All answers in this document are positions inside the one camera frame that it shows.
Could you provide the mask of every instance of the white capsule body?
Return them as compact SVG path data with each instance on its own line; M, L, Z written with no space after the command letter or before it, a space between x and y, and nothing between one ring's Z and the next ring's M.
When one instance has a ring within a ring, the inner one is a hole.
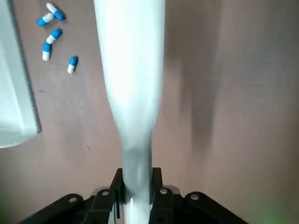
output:
M57 11L57 8L52 4L52 3L47 3L46 4L46 7L48 8L48 10L50 11L50 12L52 12L52 14L54 14L56 11Z
M73 74L74 73L74 69L75 69L75 66L69 64L69 66L67 67L67 72L70 73L70 74Z
M51 20L54 19L54 15L53 15L52 13L47 13L46 15L44 15L44 16L42 17L42 19L43 19L46 23L48 23L48 22L50 22Z
M43 60L48 61L50 59L50 52L43 50Z
M47 43L52 44L55 40L56 40L55 37L49 35L49 37L47 38Z

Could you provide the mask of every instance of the beige table surface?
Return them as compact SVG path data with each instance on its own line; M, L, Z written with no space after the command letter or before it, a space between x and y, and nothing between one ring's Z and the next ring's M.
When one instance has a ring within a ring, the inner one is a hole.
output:
M45 2L14 0L42 125L0 150L1 200L14 221L71 192L88 197L121 167L93 1L56 0L67 21L44 29ZM298 10L297 0L167 0L153 165L183 194L203 191L252 224L299 223ZM44 62L54 28L64 33Z

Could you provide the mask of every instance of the white cylindrical object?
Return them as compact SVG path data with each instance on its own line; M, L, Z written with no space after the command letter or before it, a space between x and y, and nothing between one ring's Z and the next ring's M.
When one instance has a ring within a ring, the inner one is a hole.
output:
M56 40L55 37L53 37L52 35L49 35L46 42L49 44L52 44L55 40Z
M165 0L94 0L107 96L122 146L126 224L150 215L151 141L162 93Z
M69 64L69 66L67 67L67 72L70 73L70 74L73 74L74 73L74 69L75 69L75 66Z
M54 15L53 15L52 13L47 13L46 15L44 15L44 16L42 17L42 19L43 19L46 23L48 23L48 22L50 22L51 20L54 19Z
M52 3L48 2L46 4L46 7L52 14L54 14L57 11L57 8Z
M50 52L43 50L43 60L48 61L50 59Z

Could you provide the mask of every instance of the capsule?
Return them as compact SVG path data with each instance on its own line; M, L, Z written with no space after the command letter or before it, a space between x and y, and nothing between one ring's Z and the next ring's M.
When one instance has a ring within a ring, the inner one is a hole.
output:
M69 67L67 68L67 72L73 74L77 63L78 63L78 58L76 56L71 57L69 62Z
M52 12L52 14L59 19L60 21L65 20L65 16L52 4L52 3L47 3L46 7L48 8L48 10L50 12Z
M47 13L42 18L40 18L36 23L40 27L44 27L44 26L46 26L53 19L54 19L54 15L52 13Z
M43 60L48 61L50 59L50 54L51 54L51 44L49 43L44 43L43 44Z
M52 31L50 36L47 38L47 43L52 44L55 40L57 40L62 34L61 29L55 29Z

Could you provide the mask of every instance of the pill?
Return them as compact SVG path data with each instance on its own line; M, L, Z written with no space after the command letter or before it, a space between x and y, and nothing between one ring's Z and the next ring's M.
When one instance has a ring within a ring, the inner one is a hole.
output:
M47 38L47 43L52 44L55 40L57 40L62 34L61 29L55 29L52 31L50 36Z
M43 44L43 60L48 61L50 59L51 54L51 44L44 43Z
M65 16L52 4L52 3L47 3L46 7L50 12L54 14L54 16L59 19L60 21L65 20Z
M69 62L69 67L67 68L67 72L73 74L77 63L78 63L78 57L76 56L71 57Z
M36 23L40 27L44 27L44 26L46 26L48 24L48 22L50 22L53 19L54 19L54 15L52 13L47 13L42 18L40 18Z

